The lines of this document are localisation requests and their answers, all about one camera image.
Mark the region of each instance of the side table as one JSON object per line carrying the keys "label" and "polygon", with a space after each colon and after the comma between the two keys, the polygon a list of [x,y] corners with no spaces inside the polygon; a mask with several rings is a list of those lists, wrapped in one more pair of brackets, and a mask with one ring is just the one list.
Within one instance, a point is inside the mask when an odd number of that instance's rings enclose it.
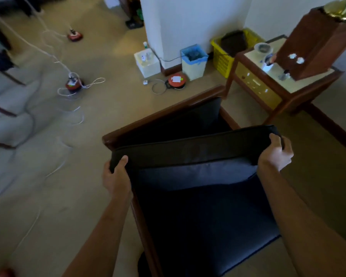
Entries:
{"label": "side table", "polygon": [[[276,53],[286,39],[282,35],[267,43],[272,46],[273,53]],[[295,81],[288,78],[281,81],[278,76],[284,70],[275,63],[268,72],[264,72],[260,63],[262,59],[263,55],[254,48],[238,53],[225,87],[226,96],[232,81],[246,90],[269,113],[263,124],[270,124],[278,114],[286,110],[292,111],[292,114],[300,112],[344,73],[332,67],[323,74],[306,79]]]}

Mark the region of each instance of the floor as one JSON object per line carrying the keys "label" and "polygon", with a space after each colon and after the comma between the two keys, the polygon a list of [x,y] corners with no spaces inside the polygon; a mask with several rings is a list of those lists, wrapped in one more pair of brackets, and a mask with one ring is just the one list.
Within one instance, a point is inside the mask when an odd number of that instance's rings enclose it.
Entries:
{"label": "floor", "polygon": [[[44,9],[44,20],[51,29],[65,32],[66,19],[84,34],[78,43],[65,42],[63,62],[86,83],[98,77],[106,82],[84,90],[78,100],[59,98],[56,90],[64,86],[67,72],[3,29],[15,47],[12,54],[20,67],[10,73],[27,83],[27,87],[18,87],[0,75],[0,105],[19,114],[17,118],[0,115],[0,141],[21,144],[15,153],[0,150],[0,191],[5,189],[0,194],[0,266],[8,263],[19,277],[60,276],[95,226],[108,203],[100,177],[103,163],[111,156],[101,142],[104,134],[225,83],[209,62],[204,77],[190,82],[185,90],[155,95],[151,84],[142,84],[133,57],[143,49],[145,30],[128,30],[120,8],[107,9],[102,0],[65,0]],[[5,20],[27,41],[41,45],[42,29],[36,19],[14,13]],[[64,112],[79,106],[75,112]],[[243,127],[259,124],[266,117],[235,83],[223,106]],[[82,124],[72,125],[82,116]],[[295,151],[284,176],[346,238],[346,149],[305,112],[281,116],[275,124],[292,140]],[[129,212],[114,276],[138,276],[136,266],[142,251]],[[295,275],[279,239],[227,277]]]}

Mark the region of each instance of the table drawer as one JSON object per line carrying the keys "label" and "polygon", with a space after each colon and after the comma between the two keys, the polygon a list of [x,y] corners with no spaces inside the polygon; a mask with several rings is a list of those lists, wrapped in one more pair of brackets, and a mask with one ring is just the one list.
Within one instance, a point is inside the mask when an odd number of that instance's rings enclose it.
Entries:
{"label": "table drawer", "polygon": [[236,75],[271,109],[274,110],[282,102],[282,98],[277,93],[259,80],[241,62],[237,64]]}

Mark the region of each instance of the hand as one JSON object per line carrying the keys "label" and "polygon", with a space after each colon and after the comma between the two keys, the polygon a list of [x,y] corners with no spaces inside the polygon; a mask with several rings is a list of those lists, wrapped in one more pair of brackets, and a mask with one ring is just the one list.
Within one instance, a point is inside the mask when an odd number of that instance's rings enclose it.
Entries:
{"label": "hand", "polygon": [[110,161],[104,164],[102,173],[102,185],[109,191],[110,196],[132,195],[131,181],[124,168],[128,162],[128,156],[124,155],[114,168],[114,173],[109,170]]}
{"label": "hand", "polygon": [[282,136],[284,141],[284,149],[282,149],[281,138],[279,136],[271,133],[269,138],[272,143],[260,154],[258,167],[261,168],[262,166],[271,165],[278,171],[281,171],[291,163],[291,158],[293,157],[291,141]]}

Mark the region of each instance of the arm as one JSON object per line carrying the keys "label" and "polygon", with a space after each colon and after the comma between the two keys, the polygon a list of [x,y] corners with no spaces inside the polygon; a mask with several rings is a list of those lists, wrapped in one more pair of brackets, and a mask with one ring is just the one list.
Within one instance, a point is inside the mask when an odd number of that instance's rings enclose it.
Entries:
{"label": "arm", "polygon": [[131,182],[124,168],[127,162],[128,157],[122,157],[114,173],[109,171],[110,163],[105,163],[103,185],[110,192],[110,203],[63,277],[112,276],[132,199]]}
{"label": "arm", "polygon": [[316,216],[280,174],[291,162],[291,142],[271,134],[260,155],[258,176],[287,251],[300,276],[346,276],[346,241]]}

